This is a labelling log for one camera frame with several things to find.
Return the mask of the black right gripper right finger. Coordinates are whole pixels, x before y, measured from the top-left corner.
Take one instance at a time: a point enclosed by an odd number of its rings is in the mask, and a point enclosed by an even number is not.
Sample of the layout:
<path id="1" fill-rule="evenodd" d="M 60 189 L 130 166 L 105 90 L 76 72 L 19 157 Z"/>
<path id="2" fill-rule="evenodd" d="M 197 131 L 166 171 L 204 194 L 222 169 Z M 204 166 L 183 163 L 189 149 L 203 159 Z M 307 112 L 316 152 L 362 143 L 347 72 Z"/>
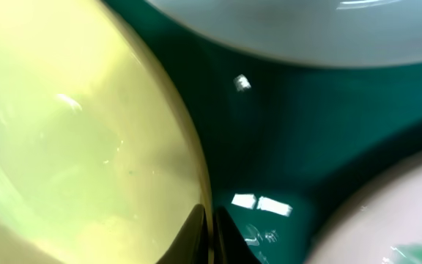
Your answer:
<path id="1" fill-rule="evenodd" d="M 213 232 L 214 264 L 260 264 L 224 207 L 213 213 Z"/>

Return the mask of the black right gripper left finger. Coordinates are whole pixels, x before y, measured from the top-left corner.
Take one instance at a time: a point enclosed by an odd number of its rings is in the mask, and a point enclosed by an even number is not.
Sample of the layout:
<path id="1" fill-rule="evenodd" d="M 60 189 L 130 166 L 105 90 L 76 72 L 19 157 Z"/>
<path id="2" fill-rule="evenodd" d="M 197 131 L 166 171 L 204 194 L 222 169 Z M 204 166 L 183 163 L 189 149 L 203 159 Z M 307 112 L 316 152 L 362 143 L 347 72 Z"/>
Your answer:
<path id="1" fill-rule="evenodd" d="M 208 264 L 208 226 L 203 205 L 193 207 L 157 264 Z"/>

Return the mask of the yellow plate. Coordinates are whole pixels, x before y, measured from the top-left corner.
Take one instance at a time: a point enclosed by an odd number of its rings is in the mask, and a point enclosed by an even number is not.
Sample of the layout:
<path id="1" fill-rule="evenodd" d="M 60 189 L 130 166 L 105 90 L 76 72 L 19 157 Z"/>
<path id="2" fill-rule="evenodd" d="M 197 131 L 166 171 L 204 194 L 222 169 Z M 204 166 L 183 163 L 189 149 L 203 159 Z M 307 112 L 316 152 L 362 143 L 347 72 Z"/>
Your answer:
<path id="1" fill-rule="evenodd" d="M 157 263 L 210 182 L 190 115 L 101 1 L 0 1 L 0 263 Z"/>

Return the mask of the light blue plate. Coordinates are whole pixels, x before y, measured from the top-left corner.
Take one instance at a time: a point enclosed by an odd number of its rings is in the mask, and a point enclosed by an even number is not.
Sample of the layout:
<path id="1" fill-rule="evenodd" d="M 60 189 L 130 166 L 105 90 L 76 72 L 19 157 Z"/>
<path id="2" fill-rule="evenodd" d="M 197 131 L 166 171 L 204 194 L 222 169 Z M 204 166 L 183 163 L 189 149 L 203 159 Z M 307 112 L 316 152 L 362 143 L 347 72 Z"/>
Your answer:
<path id="1" fill-rule="evenodd" d="M 207 39 L 314 67 L 422 62 L 422 0 L 148 0 Z"/>

